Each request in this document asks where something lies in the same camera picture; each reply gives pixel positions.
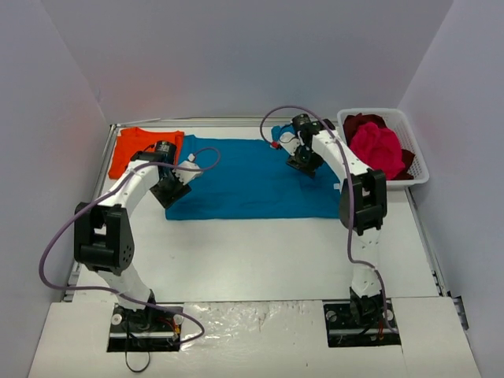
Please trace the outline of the teal blue t shirt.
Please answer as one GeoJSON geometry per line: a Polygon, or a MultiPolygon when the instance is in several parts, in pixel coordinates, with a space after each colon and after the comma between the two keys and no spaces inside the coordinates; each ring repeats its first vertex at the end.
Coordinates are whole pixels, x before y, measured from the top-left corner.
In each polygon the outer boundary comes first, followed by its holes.
{"type": "Polygon", "coordinates": [[[180,156],[208,170],[165,212],[169,221],[339,216],[339,180],[322,165],[313,178],[287,165],[288,153],[258,139],[185,135],[180,156]]]}

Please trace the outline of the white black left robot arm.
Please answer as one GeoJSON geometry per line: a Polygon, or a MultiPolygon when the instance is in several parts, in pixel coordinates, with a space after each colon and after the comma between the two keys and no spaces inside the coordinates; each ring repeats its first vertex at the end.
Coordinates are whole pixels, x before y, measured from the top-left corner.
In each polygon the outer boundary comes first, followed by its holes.
{"type": "Polygon", "coordinates": [[[135,242],[129,217],[151,193],[164,209],[191,191],[189,183],[201,176],[195,156],[174,163],[177,147],[158,141],[153,152],[134,153],[108,198],[86,210],[74,223],[74,258],[96,272],[115,291],[122,310],[141,329],[158,322],[154,293],[133,265],[135,242]]]}

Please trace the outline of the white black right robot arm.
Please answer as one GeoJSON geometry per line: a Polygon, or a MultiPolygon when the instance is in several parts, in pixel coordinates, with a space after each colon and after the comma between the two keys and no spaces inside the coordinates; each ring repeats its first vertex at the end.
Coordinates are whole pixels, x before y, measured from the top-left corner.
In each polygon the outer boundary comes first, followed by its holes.
{"type": "Polygon", "coordinates": [[[293,131],[280,137],[289,153],[287,164],[310,177],[326,164],[339,179],[339,219],[348,231],[347,257],[353,265],[349,314],[354,323],[367,325],[384,311],[386,298],[377,272],[380,230],[387,215],[385,174],[362,162],[330,121],[310,120],[302,113],[291,125],[293,131]]]}

